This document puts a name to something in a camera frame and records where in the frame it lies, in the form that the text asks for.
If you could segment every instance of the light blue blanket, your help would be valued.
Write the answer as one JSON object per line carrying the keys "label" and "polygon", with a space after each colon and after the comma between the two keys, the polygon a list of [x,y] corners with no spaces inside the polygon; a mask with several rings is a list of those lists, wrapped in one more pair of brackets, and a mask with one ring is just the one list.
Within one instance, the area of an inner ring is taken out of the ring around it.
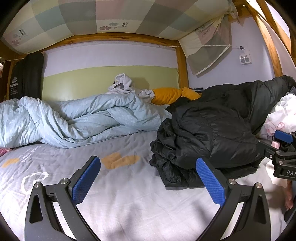
{"label": "light blue blanket", "polygon": [[84,99],[45,102],[31,97],[0,103],[0,147],[40,141],[70,148],[156,131],[171,118],[164,107],[147,104],[135,94],[101,94]]}

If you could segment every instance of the black bag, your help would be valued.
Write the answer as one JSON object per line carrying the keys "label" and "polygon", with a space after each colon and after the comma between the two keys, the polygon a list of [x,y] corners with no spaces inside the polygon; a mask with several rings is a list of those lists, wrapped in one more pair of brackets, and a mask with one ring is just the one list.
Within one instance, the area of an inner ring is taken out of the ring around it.
{"label": "black bag", "polygon": [[9,84],[9,99],[23,96],[41,99],[42,53],[28,54],[13,67]]}

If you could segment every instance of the orange pillow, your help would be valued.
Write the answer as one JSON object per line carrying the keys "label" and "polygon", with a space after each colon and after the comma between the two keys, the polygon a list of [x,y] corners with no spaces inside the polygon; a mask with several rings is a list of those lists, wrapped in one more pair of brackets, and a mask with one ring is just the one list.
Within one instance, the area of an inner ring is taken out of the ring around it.
{"label": "orange pillow", "polygon": [[155,97],[151,102],[156,105],[172,104],[182,95],[182,91],[177,88],[158,88],[153,91]]}
{"label": "orange pillow", "polygon": [[182,91],[182,96],[187,97],[190,100],[196,100],[201,97],[201,95],[199,95],[195,91],[193,91],[189,88],[186,88],[186,87],[181,88],[181,91]]}

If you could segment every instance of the metal screw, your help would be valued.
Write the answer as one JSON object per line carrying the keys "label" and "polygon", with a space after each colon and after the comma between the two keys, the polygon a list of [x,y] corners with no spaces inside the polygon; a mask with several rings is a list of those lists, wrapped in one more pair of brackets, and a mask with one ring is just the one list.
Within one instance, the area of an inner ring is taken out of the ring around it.
{"label": "metal screw", "polygon": [[261,183],[256,183],[256,187],[257,188],[262,188],[262,184]]}
{"label": "metal screw", "polygon": [[233,178],[229,179],[228,182],[231,185],[235,185],[237,183]]}
{"label": "metal screw", "polygon": [[68,181],[69,181],[68,178],[63,178],[63,179],[61,180],[61,184],[66,184]]}
{"label": "metal screw", "polygon": [[35,188],[38,188],[38,187],[40,187],[40,185],[41,185],[41,182],[36,182],[36,183],[34,184],[34,187],[35,187]]}

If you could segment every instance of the bed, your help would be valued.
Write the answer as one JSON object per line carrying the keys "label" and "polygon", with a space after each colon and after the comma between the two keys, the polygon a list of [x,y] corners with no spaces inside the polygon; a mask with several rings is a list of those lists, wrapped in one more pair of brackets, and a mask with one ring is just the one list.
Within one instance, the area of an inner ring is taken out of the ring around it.
{"label": "bed", "polygon": [[[81,168],[91,155],[102,166],[83,203],[77,207],[101,240],[196,240],[217,212],[205,188],[166,188],[149,164],[156,131],[141,131],[96,144],[63,149],[49,144],[16,148],[0,157],[0,212],[24,241],[25,214],[33,184],[56,184]],[[239,184],[262,183],[271,218],[272,239],[285,228],[284,193],[267,174],[264,159],[255,174]],[[74,237],[54,204],[67,235]],[[231,233],[242,205],[224,236]]]}

